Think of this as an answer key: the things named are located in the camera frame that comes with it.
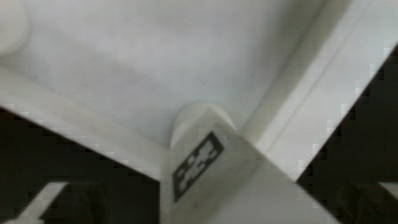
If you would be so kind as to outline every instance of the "white surface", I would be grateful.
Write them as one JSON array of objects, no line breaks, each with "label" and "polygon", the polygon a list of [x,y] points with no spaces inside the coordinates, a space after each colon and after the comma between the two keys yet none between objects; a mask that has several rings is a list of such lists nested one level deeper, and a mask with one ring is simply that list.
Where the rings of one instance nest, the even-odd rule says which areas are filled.
[{"label": "white surface", "polygon": [[329,1],[246,137],[296,180],[398,42],[398,1]]},{"label": "white surface", "polygon": [[196,101],[251,118],[326,0],[24,0],[26,49],[4,66],[169,145]]},{"label": "white surface", "polygon": [[[221,137],[226,149],[180,201],[173,203],[171,175],[210,131]],[[194,162],[185,173],[189,177],[191,170],[201,169],[196,165],[205,163]],[[200,116],[171,149],[162,182],[162,218],[164,224],[184,224],[187,220],[193,224],[338,223],[212,110]]]},{"label": "white surface", "polygon": [[265,161],[207,224],[338,224],[315,199]]},{"label": "white surface", "polygon": [[161,180],[166,148],[2,67],[0,105],[114,161]]},{"label": "white surface", "polygon": [[0,56],[11,54],[29,38],[29,18],[20,0],[0,0]]},{"label": "white surface", "polygon": [[194,103],[193,105],[189,105],[184,108],[184,111],[180,112],[178,118],[175,121],[173,136],[171,136],[171,149],[175,148],[178,142],[182,141],[185,132],[193,128],[193,125],[196,124],[198,119],[201,118],[203,114],[210,110],[217,113],[219,117],[228,122],[232,128],[237,130],[232,116],[228,114],[228,111],[221,107],[221,105],[217,105],[212,102]]},{"label": "white surface", "polygon": [[68,182],[49,183],[17,220],[6,222],[6,224],[43,224],[40,219],[47,209],[54,203],[54,200],[63,192]]},{"label": "white surface", "polygon": [[398,199],[398,183],[383,182],[381,185],[393,194],[395,198]]}]

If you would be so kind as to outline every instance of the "white wall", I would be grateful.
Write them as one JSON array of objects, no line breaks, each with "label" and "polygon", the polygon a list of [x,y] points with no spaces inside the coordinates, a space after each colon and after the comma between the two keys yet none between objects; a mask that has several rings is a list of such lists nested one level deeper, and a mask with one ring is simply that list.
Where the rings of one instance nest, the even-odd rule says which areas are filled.
[{"label": "white wall", "polygon": [[329,1],[246,137],[297,179],[398,43],[398,2]]},{"label": "white wall", "polygon": [[194,101],[244,126],[324,2],[24,0],[31,40],[0,64],[168,145]]}]

